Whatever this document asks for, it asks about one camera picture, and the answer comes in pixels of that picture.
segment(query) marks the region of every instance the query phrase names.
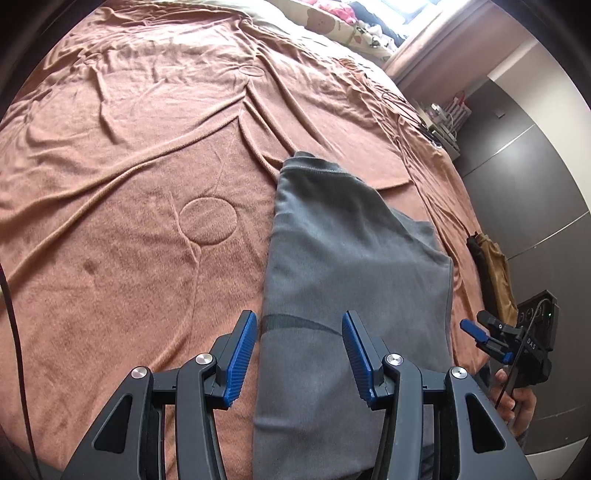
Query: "gray towel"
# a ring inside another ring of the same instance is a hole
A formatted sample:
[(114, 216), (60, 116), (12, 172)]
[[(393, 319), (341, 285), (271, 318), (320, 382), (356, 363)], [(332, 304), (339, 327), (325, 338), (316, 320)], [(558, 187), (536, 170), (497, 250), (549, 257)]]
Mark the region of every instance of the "gray towel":
[(356, 310), (390, 350), (447, 371), (452, 272), (428, 222), (390, 209), (337, 164), (304, 152), (284, 163), (263, 299), (254, 480), (340, 479), (374, 465), (384, 415), (359, 398), (341, 318)]

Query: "finger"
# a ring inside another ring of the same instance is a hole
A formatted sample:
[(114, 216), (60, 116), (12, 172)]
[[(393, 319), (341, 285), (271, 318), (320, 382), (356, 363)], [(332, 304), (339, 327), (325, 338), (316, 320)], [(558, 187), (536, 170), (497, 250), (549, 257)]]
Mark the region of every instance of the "finger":
[(499, 408), (497, 412), (499, 412), (500, 417), (505, 423), (509, 423), (515, 418), (515, 413), (513, 413), (511, 410), (507, 410), (506, 408)]
[(505, 372), (505, 370), (503, 370), (502, 368), (497, 371), (497, 373), (495, 374), (495, 379), (497, 382), (499, 383), (505, 383), (507, 381), (507, 372)]
[(537, 399), (530, 388), (516, 388), (513, 393), (515, 398), (521, 402), (521, 409), (513, 424), (515, 436), (519, 436), (530, 426)]
[[(491, 398), (492, 401), (496, 404), (499, 395), (501, 395), (501, 387), (492, 387), (491, 388)], [(499, 403), (499, 407), (506, 408), (507, 410), (513, 410), (515, 407), (515, 400), (513, 400), (507, 393), (503, 393), (503, 398)]]
[(531, 388), (516, 388), (513, 390), (513, 398), (523, 403), (523, 408), (535, 408), (537, 398)]

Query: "black cable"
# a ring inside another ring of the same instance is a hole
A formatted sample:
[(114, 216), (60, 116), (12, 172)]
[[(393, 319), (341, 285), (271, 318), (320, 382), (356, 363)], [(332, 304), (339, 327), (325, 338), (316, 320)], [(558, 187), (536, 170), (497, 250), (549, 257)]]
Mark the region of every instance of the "black cable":
[(33, 445), (33, 434), (31, 433), (31, 422), (29, 420), (29, 411), (27, 409), (27, 395), (25, 393), (25, 374), (22, 367), (22, 350), (21, 350), (21, 339), (18, 336), (17, 320), (14, 316), (14, 308), (12, 306), (12, 297), (10, 295), (10, 289), (8, 288), (8, 281), (4, 275), (2, 264), (0, 264), (0, 287), (2, 288), (2, 296), (4, 297), (4, 303), (6, 305), (6, 311), (8, 313), (8, 321), (10, 322), (10, 328), (12, 330), (12, 339), (14, 340), (14, 352), (17, 356), (17, 371), (18, 371), (18, 388), (21, 394), (21, 407), (22, 416), (25, 421), (25, 430), (27, 431), (27, 440), (29, 442), (29, 450), (33, 457), (33, 464), (37, 470), (37, 476), (39, 480), (43, 480), (41, 474), (41, 468), (39, 467), (39, 461), (37, 460), (37, 454), (35, 453), (35, 446)]
[(515, 356), (515, 360), (513, 360), (513, 364), (511, 365), (511, 368), (509, 369), (509, 373), (507, 373), (507, 380), (505, 381), (503, 388), (501, 388), (501, 394), (499, 395), (499, 398), (496, 399), (495, 410), (499, 407), (499, 404), (501, 403), (501, 399), (503, 398), (503, 395), (505, 394), (505, 390), (507, 390), (507, 385), (509, 385), (509, 382), (510, 382), (511, 377), (513, 375), (513, 369), (517, 365), (517, 362), (521, 356), (521, 353), (523, 352), (523, 349), (525, 347), (525, 341), (527, 340), (527, 338), (530, 335), (530, 330), (531, 330), (532, 325), (534, 324), (535, 317), (536, 317), (536, 315), (538, 315), (538, 311), (545, 301), (549, 301), (549, 299), (541, 299), (538, 302), (538, 306), (534, 310), (534, 315), (531, 318), (530, 325), (527, 327), (527, 331), (525, 332), (523, 340), (521, 341), (521, 345), (519, 346), (519, 350), (517, 350), (517, 355)]

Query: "brown blanket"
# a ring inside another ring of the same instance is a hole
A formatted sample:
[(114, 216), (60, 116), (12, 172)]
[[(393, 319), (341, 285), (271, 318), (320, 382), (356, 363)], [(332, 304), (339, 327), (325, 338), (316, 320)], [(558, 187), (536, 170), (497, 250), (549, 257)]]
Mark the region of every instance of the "brown blanket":
[[(259, 311), (275, 181), (295, 150), (434, 223), (454, 262), (454, 358), (475, 371), (484, 357), (458, 324), (482, 308), (465, 247), (479, 226), (416, 118), (352, 62), (233, 11), (111, 2), (67, 34), (0, 124), (0, 258), (40, 458), (63, 468), (130, 369), (178, 367)], [(0, 329), (0, 423), (26, 449), (3, 309)], [(217, 415), (230, 479), (251, 474), (257, 363), (255, 350)]]

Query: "black device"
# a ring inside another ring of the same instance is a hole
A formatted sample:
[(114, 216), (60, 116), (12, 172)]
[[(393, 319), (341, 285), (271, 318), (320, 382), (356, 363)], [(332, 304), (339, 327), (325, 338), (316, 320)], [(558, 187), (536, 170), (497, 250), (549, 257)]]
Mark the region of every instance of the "black device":
[(182, 367), (136, 367), (99, 413), (62, 480), (164, 480), (164, 407), (176, 406), (180, 480), (225, 480), (213, 410), (240, 395), (256, 340), (256, 316), (244, 310), (231, 334)]
[(420, 477), (424, 404), (434, 412), (433, 480), (535, 480), (517, 441), (464, 368), (418, 368), (381, 338), (370, 338), (354, 311), (343, 316), (342, 333), (359, 396), (372, 410), (386, 410), (372, 480)]
[(511, 394), (514, 388), (548, 380), (552, 371), (548, 353), (554, 349), (559, 311), (556, 298), (544, 290), (519, 304), (515, 327), (502, 323), (486, 310), (478, 312), (476, 318), (490, 336), (467, 319), (460, 322), (460, 327), (474, 338), (479, 349), (511, 366), (505, 386)]

